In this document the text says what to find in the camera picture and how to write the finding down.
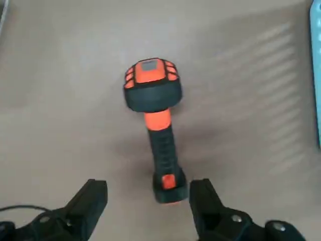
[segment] orange rubber grip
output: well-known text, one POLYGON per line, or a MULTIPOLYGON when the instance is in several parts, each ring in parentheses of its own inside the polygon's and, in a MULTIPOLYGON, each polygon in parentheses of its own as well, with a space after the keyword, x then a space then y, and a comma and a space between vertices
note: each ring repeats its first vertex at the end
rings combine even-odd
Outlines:
POLYGON ((150 131, 161 131, 171 125, 171 112, 166 109, 155 113, 144 113, 145 123, 150 131))

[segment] orange and black scanner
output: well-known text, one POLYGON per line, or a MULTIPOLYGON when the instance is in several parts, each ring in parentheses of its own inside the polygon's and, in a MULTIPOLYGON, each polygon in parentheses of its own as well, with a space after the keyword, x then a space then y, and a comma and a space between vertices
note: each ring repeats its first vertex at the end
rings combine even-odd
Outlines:
POLYGON ((141 60, 127 70, 123 90, 127 106, 144 113, 155 166, 152 186, 156 200, 175 203, 187 198, 170 112, 182 99, 176 66, 160 58, 141 60))

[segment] blue object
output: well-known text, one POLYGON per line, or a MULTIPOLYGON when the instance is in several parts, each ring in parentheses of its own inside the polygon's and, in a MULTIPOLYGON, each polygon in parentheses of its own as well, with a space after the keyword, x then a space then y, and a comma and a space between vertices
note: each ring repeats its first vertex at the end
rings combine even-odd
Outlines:
POLYGON ((321 0, 314 0, 310 8, 310 30, 316 102, 316 121, 319 146, 321 146, 321 0))

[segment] black cable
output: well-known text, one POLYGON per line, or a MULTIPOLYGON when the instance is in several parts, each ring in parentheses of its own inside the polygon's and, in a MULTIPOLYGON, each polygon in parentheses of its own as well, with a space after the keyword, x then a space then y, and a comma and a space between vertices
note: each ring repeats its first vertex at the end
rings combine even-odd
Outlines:
MULTIPOLYGON (((58 219, 62 220, 64 222, 65 225, 67 226, 71 226, 71 224, 66 221, 63 217, 60 217, 59 215, 57 215, 56 213, 54 213, 52 210, 47 209, 45 207, 41 207, 41 206, 36 206, 36 205, 13 205, 13 206, 7 206, 7 207, 3 207, 0 208, 0 212, 4 212, 4 211, 8 211, 8 210, 13 210, 13 209, 20 209, 20 208, 25 208, 25 209, 34 209, 34 210, 40 210, 40 211, 44 211, 44 212, 48 212, 50 213, 50 215, 56 220, 57 224, 61 227, 60 223, 58 222, 58 219)), ((34 226, 34 222, 36 220, 33 220, 30 223, 31 229, 33 230, 34 236, 35 236, 35 241, 39 240, 39 236, 37 233, 37 230, 34 226)))
POLYGON ((40 210, 44 212, 52 212, 52 210, 50 209, 47 209, 45 207, 35 206, 35 205, 13 205, 8 207, 2 207, 0 208, 0 212, 11 210, 11 209, 18 209, 18 208, 28 208, 28 209, 35 209, 35 210, 40 210))

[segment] screw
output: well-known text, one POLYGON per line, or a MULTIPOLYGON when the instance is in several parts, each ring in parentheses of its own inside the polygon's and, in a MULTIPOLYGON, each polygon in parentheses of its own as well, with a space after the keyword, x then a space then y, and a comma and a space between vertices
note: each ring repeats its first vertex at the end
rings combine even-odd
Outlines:
POLYGON ((242 218, 239 215, 233 215, 232 220, 234 222, 242 222, 242 218))
POLYGON ((274 222, 273 227, 278 231, 281 231, 281 232, 285 231, 284 225, 280 222, 274 222))
POLYGON ((50 219, 50 218, 49 218, 48 216, 44 216, 44 217, 40 218, 39 222, 45 223, 45 222, 48 222, 49 219, 50 219))

